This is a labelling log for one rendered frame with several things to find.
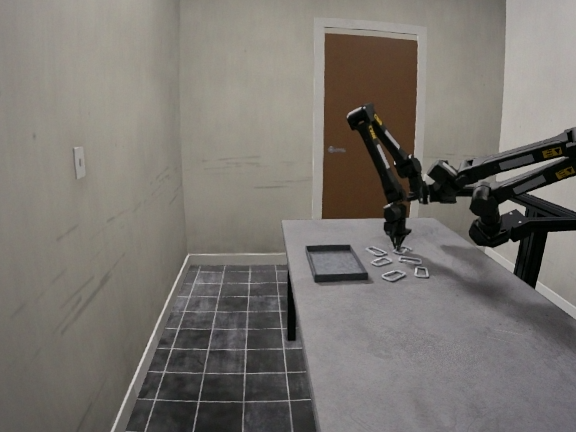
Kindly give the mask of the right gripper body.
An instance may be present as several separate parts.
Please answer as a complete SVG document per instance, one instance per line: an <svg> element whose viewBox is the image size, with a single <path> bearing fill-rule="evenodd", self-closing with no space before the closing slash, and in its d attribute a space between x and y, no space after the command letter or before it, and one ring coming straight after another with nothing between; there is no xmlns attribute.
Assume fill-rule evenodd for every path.
<svg viewBox="0 0 576 432"><path fill-rule="evenodd" d="M399 220L404 220L404 219L406 219L406 218L403 218L403 219L399 218ZM393 236L397 236L397 237L401 238L403 236L409 235L409 233L411 233L411 231L412 231L412 229L406 228L406 230L403 232L396 231Z"/></svg>

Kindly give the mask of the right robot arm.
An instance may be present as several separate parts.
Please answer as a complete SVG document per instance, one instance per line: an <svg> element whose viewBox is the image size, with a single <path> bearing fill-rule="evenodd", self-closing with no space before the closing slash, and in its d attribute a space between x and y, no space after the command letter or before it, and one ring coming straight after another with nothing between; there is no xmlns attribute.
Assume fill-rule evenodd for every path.
<svg viewBox="0 0 576 432"><path fill-rule="evenodd" d="M393 203L391 206L384 207L384 218L386 221L384 222L383 230L388 236L393 236L395 231L405 231L406 219L398 219L406 218L407 215L407 205L401 203L407 201L406 192L402 185L399 184L398 179L393 174L378 139L382 142L382 144L393 157L394 167L396 168L398 176L401 179L409 178L409 196L419 195L420 187L427 186L426 181L423 180L421 176L422 167L420 161L415 158L413 154L408 155L400 147L392 134L377 116L373 103L362 105L361 107L350 112L347 116L347 121L351 127L351 130L357 130L364 141L364 144L379 174L382 188L384 190L384 195L388 204L401 200L399 202ZM360 126L357 126L361 121L364 122L361 123ZM411 177L409 177L410 175ZM410 178L412 180L410 180Z"/></svg>

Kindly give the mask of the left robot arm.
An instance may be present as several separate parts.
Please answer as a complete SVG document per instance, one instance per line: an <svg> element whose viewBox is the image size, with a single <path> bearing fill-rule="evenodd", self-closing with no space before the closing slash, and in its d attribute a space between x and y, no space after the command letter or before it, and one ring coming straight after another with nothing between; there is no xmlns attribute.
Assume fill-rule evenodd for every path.
<svg viewBox="0 0 576 432"><path fill-rule="evenodd" d="M560 157L564 158L504 181L478 183L479 180L495 174ZM434 193L440 190L443 184L444 192L452 196L466 185L477 183L473 189L469 210L480 218L473 220L475 228L491 242L508 234L508 229L502 224L499 204L576 176L576 127L542 141L490 156L464 160L458 170L449 166L448 160L438 159L434 163L426 173L435 181Z"/></svg>

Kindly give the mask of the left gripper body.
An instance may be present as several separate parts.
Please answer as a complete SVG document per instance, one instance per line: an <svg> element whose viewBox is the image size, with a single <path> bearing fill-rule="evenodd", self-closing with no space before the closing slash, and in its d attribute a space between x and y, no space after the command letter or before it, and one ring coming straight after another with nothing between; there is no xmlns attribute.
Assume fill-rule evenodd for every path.
<svg viewBox="0 0 576 432"><path fill-rule="evenodd" d="M448 194L446 194L443 190L443 184L442 184L442 188L435 193L434 193L434 189L433 189L433 184L429 184L427 186L422 186L421 192L422 192L423 199L428 198L427 192L429 192L430 203L432 203L432 202L440 202L441 204L456 203L455 194L454 194L454 196L449 196Z"/></svg>

